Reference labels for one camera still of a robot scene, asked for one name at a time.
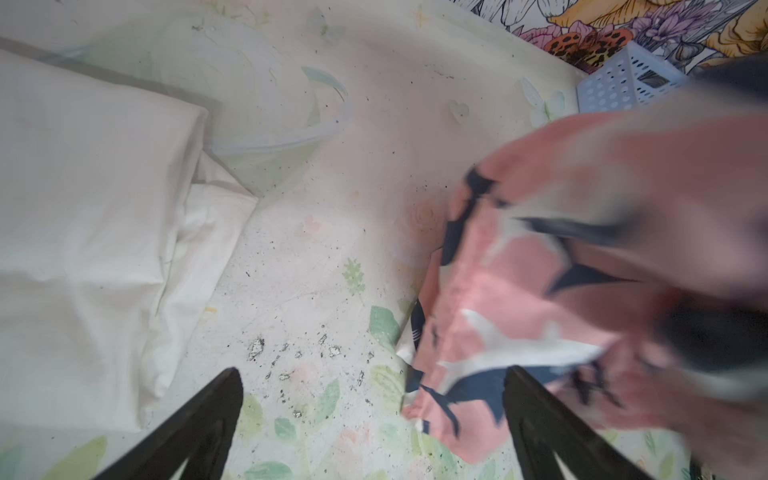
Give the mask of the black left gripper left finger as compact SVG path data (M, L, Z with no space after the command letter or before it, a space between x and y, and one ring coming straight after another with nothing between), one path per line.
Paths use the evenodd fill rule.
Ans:
M240 372L223 370L98 479L220 479L244 390Z

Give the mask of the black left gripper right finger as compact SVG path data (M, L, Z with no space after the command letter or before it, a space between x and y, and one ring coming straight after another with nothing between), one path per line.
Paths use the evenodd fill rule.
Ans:
M562 479L560 463L577 479L650 479L523 368L507 370L503 402L525 480Z

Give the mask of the pink patterned garment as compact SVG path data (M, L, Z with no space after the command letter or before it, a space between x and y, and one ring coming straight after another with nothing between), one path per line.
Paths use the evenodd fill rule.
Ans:
M506 439L519 366L593 427L666 427L765 478L766 96L698 82L482 160L398 353L404 417L466 461Z

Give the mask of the white t-shirt with robot print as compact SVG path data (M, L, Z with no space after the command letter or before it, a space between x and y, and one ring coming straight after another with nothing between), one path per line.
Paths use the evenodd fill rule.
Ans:
M1 55L1 420L136 431L256 200L205 109Z

